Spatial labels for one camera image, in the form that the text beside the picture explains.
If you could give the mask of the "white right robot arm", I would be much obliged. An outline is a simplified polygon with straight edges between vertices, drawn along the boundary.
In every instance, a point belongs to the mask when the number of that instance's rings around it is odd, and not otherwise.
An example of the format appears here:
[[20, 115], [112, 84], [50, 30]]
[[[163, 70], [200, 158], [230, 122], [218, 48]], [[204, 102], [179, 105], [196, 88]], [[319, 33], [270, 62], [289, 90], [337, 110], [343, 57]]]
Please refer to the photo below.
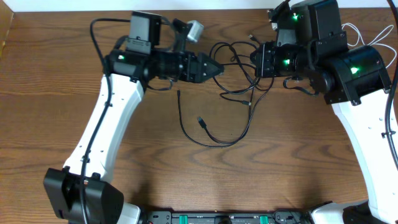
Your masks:
[[308, 213], [312, 223], [397, 222], [397, 78], [371, 45], [350, 48], [336, 0], [284, 1], [268, 11], [277, 33], [250, 56], [259, 78], [307, 78], [349, 136], [368, 198], [329, 202]]

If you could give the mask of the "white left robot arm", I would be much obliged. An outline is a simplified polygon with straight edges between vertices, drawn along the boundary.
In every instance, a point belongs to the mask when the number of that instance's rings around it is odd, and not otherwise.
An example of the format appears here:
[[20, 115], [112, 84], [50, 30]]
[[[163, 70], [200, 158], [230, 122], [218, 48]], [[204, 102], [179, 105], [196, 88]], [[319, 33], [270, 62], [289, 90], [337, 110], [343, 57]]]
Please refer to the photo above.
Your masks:
[[108, 55], [101, 55], [103, 76], [98, 100], [85, 131], [62, 169], [48, 169], [44, 189], [55, 216], [69, 223], [145, 223], [137, 206], [113, 187], [118, 150], [129, 120], [153, 78], [203, 83], [223, 66], [204, 53], [187, 51], [203, 25], [196, 20], [172, 21], [134, 11], [130, 31]]

